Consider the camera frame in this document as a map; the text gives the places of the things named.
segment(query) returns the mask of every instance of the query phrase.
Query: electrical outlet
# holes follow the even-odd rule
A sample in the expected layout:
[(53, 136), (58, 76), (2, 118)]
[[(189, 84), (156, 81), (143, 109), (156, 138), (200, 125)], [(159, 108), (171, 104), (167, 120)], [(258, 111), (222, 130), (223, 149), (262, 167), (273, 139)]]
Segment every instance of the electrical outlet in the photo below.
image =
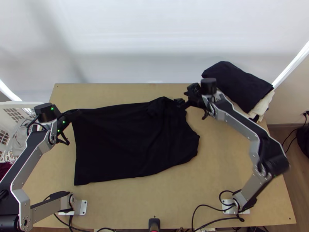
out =
[(309, 109), (306, 109), (304, 112), (302, 112), (300, 115), (303, 115), (304, 113), (306, 113), (306, 111), (309, 111)]

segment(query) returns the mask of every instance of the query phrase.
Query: black bag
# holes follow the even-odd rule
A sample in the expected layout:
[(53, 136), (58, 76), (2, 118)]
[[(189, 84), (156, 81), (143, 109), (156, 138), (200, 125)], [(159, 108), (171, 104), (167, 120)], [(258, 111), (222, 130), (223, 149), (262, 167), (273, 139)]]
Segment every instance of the black bag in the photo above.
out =
[(307, 126), (297, 129), (296, 139), (302, 152), (309, 158), (309, 130)]

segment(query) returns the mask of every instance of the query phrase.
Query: stack of folded clothes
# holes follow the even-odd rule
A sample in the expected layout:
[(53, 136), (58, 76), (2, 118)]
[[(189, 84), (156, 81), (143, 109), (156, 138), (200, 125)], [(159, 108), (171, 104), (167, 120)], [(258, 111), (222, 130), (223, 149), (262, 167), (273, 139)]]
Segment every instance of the stack of folded clothes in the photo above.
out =
[(262, 121), (275, 94), (270, 83), (227, 61), (206, 69), (202, 77), (216, 78), (217, 87), (233, 102), (234, 108), (254, 122)]

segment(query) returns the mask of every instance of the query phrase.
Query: metal bracket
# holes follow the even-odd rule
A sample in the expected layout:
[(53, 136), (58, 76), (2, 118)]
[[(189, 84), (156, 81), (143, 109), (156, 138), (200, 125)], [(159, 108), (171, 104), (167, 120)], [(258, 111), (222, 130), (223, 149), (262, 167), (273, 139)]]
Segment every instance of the metal bracket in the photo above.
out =
[[(229, 204), (233, 204), (235, 203), (235, 201), (233, 201), (232, 199), (223, 199), (222, 202), (224, 202), (225, 204), (229, 205)], [(222, 209), (228, 209), (230, 206), (227, 206), (222, 204)], [(244, 212), (239, 213), (238, 212), (238, 206), (234, 206), (233, 208), (230, 208), (229, 210), (223, 211), (224, 214), (250, 214), (250, 209), (245, 210)]]
[(58, 215), (85, 215), (87, 210), (88, 201), (86, 200), (76, 200), (74, 197), (70, 200), (72, 208), (74, 211), (70, 212), (59, 212)]

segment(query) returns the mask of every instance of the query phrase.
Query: plywood surface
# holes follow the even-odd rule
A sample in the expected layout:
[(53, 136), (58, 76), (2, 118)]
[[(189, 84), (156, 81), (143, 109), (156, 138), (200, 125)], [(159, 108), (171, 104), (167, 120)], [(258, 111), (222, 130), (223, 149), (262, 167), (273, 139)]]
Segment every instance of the plywood surface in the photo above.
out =
[[(50, 101), (63, 112), (146, 102), (161, 96), (184, 98), (186, 87), (187, 84), (56, 84)], [(65, 134), (71, 145), (58, 144), (44, 154), (25, 184), (31, 204), (56, 191), (72, 191), (77, 198), (88, 200), (87, 214), (74, 218), (74, 224), (80, 228), (145, 229), (148, 219), (154, 216), (160, 218), (162, 228), (190, 228), (195, 207), (199, 204), (220, 207), (218, 194), (222, 190), (242, 188), (251, 175), (252, 163), (248, 155), (249, 141), (241, 134), (213, 118), (201, 120), (201, 109), (190, 107), (187, 112), (189, 125), (200, 135), (198, 155), (190, 162), (148, 177), (84, 186), (73, 185), (75, 140), (72, 126), (69, 126)], [(96, 162), (94, 154), (85, 154), (85, 159)], [(222, 217), (228, 216), (200, 208), (195, 215), (194, 227)], [(267, 186), (250, 215), (243, 218), (243, 223), (228, 220), (214, 226), (295, 223), (282, 176)], [(35, 225), (64, 227), (53, 216)]]

